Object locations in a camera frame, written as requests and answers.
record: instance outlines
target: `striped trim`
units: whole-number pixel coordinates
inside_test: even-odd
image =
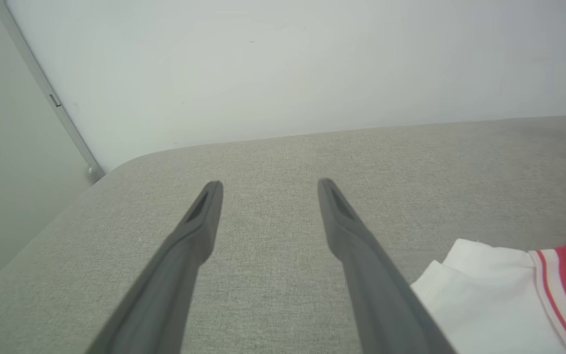
[[[559,257],[555,250],[530,251],[537,267],[537,291],[543,307],[566,345],[566,293],[560,280]]]

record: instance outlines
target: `white wall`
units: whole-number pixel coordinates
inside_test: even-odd
[[[0,269],[90,186],[85,169],[0,22]]]
[[[156,150],[566,115],[562,0],[9,0],[106,170]]]

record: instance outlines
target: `white stripe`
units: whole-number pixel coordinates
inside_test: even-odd
[[[550,300],[547,297],[547,293],[545,292],[544,281],[543,281],[543,264],[541,263],[541,257],[538,256],[538,253],[536,251],[530,251],[528,253],[530,253],[530,256],[532,256],[534,265],[537,268],[536,274],[537,274],[538,296],[541,298],[541,303],[543,304],[545,312],[550,318],[550,321],[552,321],[552,325],[554,326],[554,328],[556,328],[556,331],[560,335],[560,338],[566,345],[566,330],[563,327],[562,323],[560,323],[558,316],[556,316],[556,312],[554,311],[552,304],[550,304]]]
[[[566,293],[565,288],[562,286],[562,281],[560,280],[559,272],[559,258],[556,251],[553,249],[546,249],[541,251],[547,262],[547,284],[550,288],[550,293],[556,306],[558,307],[560,314],[565,319],[566,322]]]

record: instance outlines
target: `red stripe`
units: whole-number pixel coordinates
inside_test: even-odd
[[[552,309],[554,310],[556,317],[559,319],[560,323],[562,324],[563,328],[566,331],[565,319],[560,314],[556,302],[554,302],[552,293],[550,292],[550,285],[547,283],[547,263],[545,261],[545,257],[543,256],[543,253],[541,251],[537,251],[537,253],[538,253],[538,257],[541,259],[541,264],[543,264],[543,287],[545,289],[545,294],[547,295],[547,298],[550,301],[550,304],[552,305]]]

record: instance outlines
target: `textured gray cloth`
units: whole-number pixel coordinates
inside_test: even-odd
[[[109,173],[0,272],[0,354],[83,353],[212,179],[224,183],[222,217],[183,352],[359,352],[319,177],[339,185],[410,282],[458,237],[566,243],[566,117],[168,150]]]

